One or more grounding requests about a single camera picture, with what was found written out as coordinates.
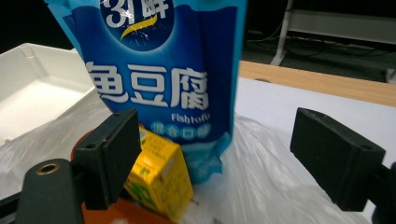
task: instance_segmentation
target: wooden table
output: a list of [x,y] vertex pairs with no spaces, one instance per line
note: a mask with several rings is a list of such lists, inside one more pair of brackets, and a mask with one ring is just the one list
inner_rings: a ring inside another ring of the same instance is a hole
[[388,83],[245,61],[240,63],[239,76],[381,105],[396,106],[396,86]]

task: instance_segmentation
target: white plastic container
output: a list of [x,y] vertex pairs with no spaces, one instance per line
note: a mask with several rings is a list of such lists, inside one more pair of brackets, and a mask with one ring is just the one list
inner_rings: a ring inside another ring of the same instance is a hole
[[0,146],[58,118],[94,91],[70,50],[23,44],[0,55]]

